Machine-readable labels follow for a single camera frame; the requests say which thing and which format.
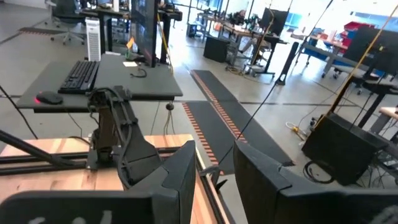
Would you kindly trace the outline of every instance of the black mat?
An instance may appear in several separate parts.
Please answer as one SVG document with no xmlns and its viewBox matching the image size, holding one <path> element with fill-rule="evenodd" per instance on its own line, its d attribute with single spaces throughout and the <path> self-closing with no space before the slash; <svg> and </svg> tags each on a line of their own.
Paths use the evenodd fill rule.
<svg viewBox="0 0 398 224">
<path fill-rule="evenodd" d="M 243 127 L 249 121 L 251 115 L 243 108 L 243 106 L 237 101 L 233 94 L 210 71 L 194 70 L 192 73 L 194 79 L 195 74 L 211 91 L 211 93 L 217 99 L 218 103 L 224 109 L 225 113 L 229 116 L 235 126 L 240 131 L 242 131 Z M 206 94 L 203 88 L 200 85 L 198 86 L 201 88 L 202 92 Z M 222 129 L 216 128 L 218 124 L 211 124 L 209 121 L 206 121 L 205 114 L 210 113 L 207 112 L 207 110 L 210 109 L 215 111 L 214 108 L 210 105 L 202 108 L 194 108 L 193 110 L 191 110 L 191 112 L 194 114 L 194 116 L 200 117 L 200 121 L 197 121 L 198 125 L 211 126 L 210 128 L 203 129 L 203 134 L 205 136 L 209 136 L 209 138 L 211 139 L 211 141 L 210 139 L 208 139 L 209 145 L 211 146 L 216 158 L 220 160 L 228 151 L 228 149 L 230 149 L 230 142 L 231 138 L 233 138 L 233 135 L 226 127 L 226 124 L 217 114 L 216 115 L 218 119 L 222 122 Z M 293 165 L 290 157 L 279 147 L 279 145 L 271 138 L 271 136 L 269 136 L 269 134 L 256 120 L 252 120 L 250 122 L 249 126 L 244 131 L 243 136 L 251 146 L 255 147 L 264 154 L 270 156 L 271 158 L 277 160 L 285 166 Z M 225 160 L 220 164 L 220 167 L 224 170 L 225 174 L 231 174 L 234 172 L 232 152 L 230 152 L 229 155 L 226 156 Z"/>
<path fill-rule="evenodd" d="M 234 136 L 208 101 L 186 102 L 217 161 L 232 146 Z M 233 172 L 232 154 L 220 164 L 225 174 Z"/>
<path fill-rule="evenodd" d="M 35 27 L 23 27 L 23 28 L 19 29 L 19 32 L 30 33 L 30 34 L 39 34 L 39 35 L 55 35 L 55 34 L 61 34 L 65 31 L 39 29 L 39 28 L 35 28 Z"/>
</svg>

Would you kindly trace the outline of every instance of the computer tower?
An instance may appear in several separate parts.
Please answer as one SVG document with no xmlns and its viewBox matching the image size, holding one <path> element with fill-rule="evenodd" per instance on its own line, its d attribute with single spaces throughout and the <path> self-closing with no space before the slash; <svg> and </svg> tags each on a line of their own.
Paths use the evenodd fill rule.
<svg viewBox="0 0 398 224">
<path fill-rule="evenodd" d="M 229 42 L 216 37 L 207 37 L 203 56 L 216 62 L 224 63 L 226 60 Z"/>
<path fill-rule="evenodd" d="M 101 61 L 100 20 L 86 18 L 87 54 L 89 61 Z"/>
<path fill-rule="evenodd" d="M 354 184 L 366 171 L 383 141 L 337 114 L 326 115 L 308 137 L 302 151 L 341 185 Z"/>
</svg>

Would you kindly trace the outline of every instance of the black box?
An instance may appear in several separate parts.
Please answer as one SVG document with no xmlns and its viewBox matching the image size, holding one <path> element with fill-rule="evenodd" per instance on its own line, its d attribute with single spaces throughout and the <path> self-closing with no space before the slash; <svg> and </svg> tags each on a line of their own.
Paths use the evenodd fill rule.
<svg viewBox="0 0 398 224">
<path fill-rule="evenodd" d="M 225 62 L 229 41 L 208 36 L 203 56 L 216 62 Z"/>
<path fill-rule="evenodd" d="M 325 116 L 308 137 L 302 151 L 341 185 L 356 183 L 377 151 L 388 142 L 337 114 Z"/>
</svg>

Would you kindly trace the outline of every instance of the yellow sticky note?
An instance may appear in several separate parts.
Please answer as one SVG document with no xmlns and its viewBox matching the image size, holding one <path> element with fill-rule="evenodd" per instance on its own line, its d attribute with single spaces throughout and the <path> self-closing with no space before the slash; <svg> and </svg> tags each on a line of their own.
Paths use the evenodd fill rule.
<svg viewBox="0 0 398 224">
<path fill-rule="evenodd" d="M 131 39 L 129 40 L 129 42 L 126 44 L 127 48 L 128 48 L 128 49 L 131 49 L 133 43 L 134 43 L 134 38 L 131 37 Z"/>
</svg>

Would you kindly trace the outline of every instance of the white computer tower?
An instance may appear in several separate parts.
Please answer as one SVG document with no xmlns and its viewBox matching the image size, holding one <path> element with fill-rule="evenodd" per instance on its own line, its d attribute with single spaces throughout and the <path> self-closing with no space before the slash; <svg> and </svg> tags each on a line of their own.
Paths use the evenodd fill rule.
<svg viewBox="0 0 398 224">
<path fill-rule="evenodd" d="M 86 18 L 87 53 L 89 61 L 101 60 L 100 20 Z"/>
</svg>

